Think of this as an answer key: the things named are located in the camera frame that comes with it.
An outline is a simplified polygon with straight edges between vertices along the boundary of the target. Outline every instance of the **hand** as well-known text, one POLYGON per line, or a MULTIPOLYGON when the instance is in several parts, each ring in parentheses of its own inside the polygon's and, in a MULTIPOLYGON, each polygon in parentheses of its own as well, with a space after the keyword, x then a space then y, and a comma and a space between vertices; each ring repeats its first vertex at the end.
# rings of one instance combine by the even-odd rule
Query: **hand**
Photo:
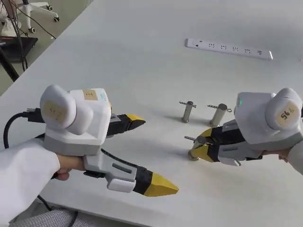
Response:
POLYGON ((271 151, 264 150, 262 155, 279 155, 279 160, 283 160, 286 163, 288 163, 287 157, 288 157, 290 150, 291 150, 291 148, 282 149, 282 150, 271 150, 271 151))
POLYGON ((288 159, 282 155, 279 155, 279 160, 284 160, 286 163, 288 163, 288 159))
POLYGON ((77 169, 81 171, 85 170, 82 157, 64 156, 59 154, 57 154, 57 157, 60 163, 60 169, 59 171, 57 171, 58 180, 66 181, 70 177, 69 172, 72 169, 77 169))

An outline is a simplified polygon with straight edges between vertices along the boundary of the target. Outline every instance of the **power strip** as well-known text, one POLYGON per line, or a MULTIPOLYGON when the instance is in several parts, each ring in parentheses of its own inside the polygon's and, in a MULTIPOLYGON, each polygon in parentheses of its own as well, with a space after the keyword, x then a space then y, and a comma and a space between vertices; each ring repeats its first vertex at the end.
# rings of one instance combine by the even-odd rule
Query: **power strip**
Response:
POLYGON ((252 58, 260 58, 264 60, 273 60, 273 55, 271 51, 233 44, 223 44, 198 39, 186 39, 185 46, 205 51, 215 51, 220 53, 236 54, 252 58))

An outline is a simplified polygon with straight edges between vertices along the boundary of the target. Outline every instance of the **white chair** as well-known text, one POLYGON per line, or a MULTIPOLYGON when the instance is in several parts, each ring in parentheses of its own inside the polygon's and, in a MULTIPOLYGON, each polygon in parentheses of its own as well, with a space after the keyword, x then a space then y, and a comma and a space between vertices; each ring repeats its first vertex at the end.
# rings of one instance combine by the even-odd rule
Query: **white chair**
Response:
POLYGON ((31 33, 36 32, 36 29, 34 27, 32 27, 31 24, 30 24, 31 19, 29 17, 30 17, 30 13, 32 11, 52 16, 54 22, 59 22, 59 20, 60 20, 58 14, 55 13, 55 12, 52 12, 53 7, 50 6, 48 4, 48 2, 29 3, 28 0, 22 0, 22 6, 20 6, 19 9, 21 11, 23 11, 26 15, 28 15, 28 17, 27 17, 27 27, 28 27, 28 29, 31 33))

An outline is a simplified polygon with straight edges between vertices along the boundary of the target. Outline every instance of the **label sticker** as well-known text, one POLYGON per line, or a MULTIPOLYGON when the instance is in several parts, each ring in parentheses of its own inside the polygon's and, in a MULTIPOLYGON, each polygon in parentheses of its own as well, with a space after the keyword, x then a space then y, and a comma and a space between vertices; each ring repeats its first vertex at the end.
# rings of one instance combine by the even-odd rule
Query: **label sticker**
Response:
POLYGON ((282 126, 287 127, 292 120, 298 116, 297 106, 289 102, 286 107, 276 115, 276 121, 282 126))
POLYGON ((62 124, 66 116, 66 109, 50 100, 46 100, 42 108, 42 113, 57 121, 59 124, 62 124))
POLYGON ((97 97, 97 93, 95 90, 83 90, 83 94, 84 94, 84 99, 85 100, 93 100, 93 101, 97 101, 98 97, 97 97))

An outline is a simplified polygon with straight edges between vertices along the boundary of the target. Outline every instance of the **lab coat sleeve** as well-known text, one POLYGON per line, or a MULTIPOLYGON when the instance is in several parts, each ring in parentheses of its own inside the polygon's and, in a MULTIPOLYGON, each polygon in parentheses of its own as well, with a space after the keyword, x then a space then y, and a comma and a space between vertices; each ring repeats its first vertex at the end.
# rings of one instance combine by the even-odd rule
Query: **lab coat sleeve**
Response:
POLYGON ((288 154, 288 163, 303 175, 303 141, 294 145, 288 154))
POLYGON ((59 168, 40 139, 0 151, 0 227, 25 211, 59 168))

